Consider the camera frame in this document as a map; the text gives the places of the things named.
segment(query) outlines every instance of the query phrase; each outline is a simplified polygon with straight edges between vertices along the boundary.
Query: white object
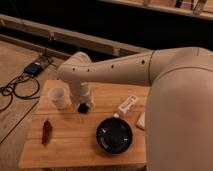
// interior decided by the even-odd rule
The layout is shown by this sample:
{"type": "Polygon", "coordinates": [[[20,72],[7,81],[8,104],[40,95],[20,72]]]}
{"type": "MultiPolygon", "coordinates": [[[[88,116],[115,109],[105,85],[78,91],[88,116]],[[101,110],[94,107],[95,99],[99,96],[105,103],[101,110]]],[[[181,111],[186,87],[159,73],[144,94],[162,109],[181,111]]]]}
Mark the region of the white object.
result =
{"type": "Polygon", "coordinates": [[[66,106],[64,89],[52,88],[48,92],[48,98],[53,102],[57,109],[64,109],[66,106]]]}
{"type": "Polygon", "coordinates": [[[119,107],[117,113],[121,116],[126,115],[126,113],[137,103],[139,98],[135,95],[129,96],[119,107]]]}
{"type": "Polygon", "coordinates": [[[145,112],[142,112],[136,123],[137,127],[145,130],[145,112]]]}
{"type": "Polygon", "coordinates": [[[113,117],[114,118],[119,118],[119,114],[118,113],[114,113],[113,117]]]}

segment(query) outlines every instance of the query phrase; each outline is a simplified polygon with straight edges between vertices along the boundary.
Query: black cable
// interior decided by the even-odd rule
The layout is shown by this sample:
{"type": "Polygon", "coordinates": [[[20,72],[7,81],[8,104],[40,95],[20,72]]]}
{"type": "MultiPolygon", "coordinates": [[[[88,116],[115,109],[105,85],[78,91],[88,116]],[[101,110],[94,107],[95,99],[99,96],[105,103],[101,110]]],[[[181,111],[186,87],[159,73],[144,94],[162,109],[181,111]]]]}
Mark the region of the black cable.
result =
{"type": "Polygon", "coordinates": [[[23,100],[33,100],[33,99],[38,99],[39,97],[34,97],[40,90],[40,84],[38,80],[26,73],[22,73],[21,75],[13,78],[6,86],[0,87],[0,95],[3,97],[9,97],[10,100],[7,105],[5,105],[3,108],[0,108],[0,112],[5,111],[13,102],[13,97],[17,97],[23,100]],[[31,93],[30,95],[26,96],[21,96],[16,92],[16,88],[18,85],[26,83],[28,81],[34,81],[36,85],[36,90],[31,93]]]}

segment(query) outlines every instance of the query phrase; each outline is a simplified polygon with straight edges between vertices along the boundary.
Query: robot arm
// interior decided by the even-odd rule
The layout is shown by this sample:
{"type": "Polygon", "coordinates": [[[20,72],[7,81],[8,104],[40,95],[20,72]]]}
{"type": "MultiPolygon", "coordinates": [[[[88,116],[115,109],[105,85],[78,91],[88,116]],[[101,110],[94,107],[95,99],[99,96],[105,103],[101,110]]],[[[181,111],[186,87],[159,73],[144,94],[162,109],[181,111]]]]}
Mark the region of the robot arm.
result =
{"type": "Polygon", "coordinates": [[[96,63],[92,63],[87,54],[78,52],[59,67],[58,76],[69,84],[73,103],[88,103],[91,92],[87,82],[150,86],[173,58],[197,55],[198,50],[178,48],[150,51],[96,63]]]}
{"type": "Polygon", "coordinates": [[[146,105],[149,171],[213,170],[213,54],[202,48],[152,51],[91,63],[77,53],[59,78],[74,103],[87,103],[87,82],[151,85],[146,105]]]}

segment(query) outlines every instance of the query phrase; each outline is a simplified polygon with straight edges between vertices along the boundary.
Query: floor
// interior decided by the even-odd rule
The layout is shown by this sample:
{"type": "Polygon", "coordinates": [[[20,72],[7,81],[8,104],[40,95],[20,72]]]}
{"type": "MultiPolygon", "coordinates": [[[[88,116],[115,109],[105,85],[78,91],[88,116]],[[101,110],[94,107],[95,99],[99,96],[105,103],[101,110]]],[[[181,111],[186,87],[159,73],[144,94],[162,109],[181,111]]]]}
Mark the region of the floor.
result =
{"type": "MultiPolygon", "coordinates": [[[[11,79],[23,72],[23,68],[38,56],[37,52],[21,48],[0,41],[0,87],[7,84],[11,79]]],[[[63,60],[53,58],[55,65],[60,65],[63,60]]],[[[49,66],[37,79],[41,87],[47,79],[56,79],[56,68],[49,66]]],[[[20,94],[27,93],[34,87],[32,84],[21,85],[18,88],[20,94]]],[[[1,105],[8,99],[0,96],[1,105]]],[[[20,100],[14,98],[12,105],[0,113],[0,170],[23,171],[18,169],[17,164],[24,145],[25,137],[29,129],[33,113],[36,109],[37,100],[20,100]]],[[[24,171],[41,171],[42,169],[24,169],[24,171]]],[[[90,168],[60,168],[56,171],[142,171],[143,166],[117,166],[117,167],[90,167],[90,168]]]]}

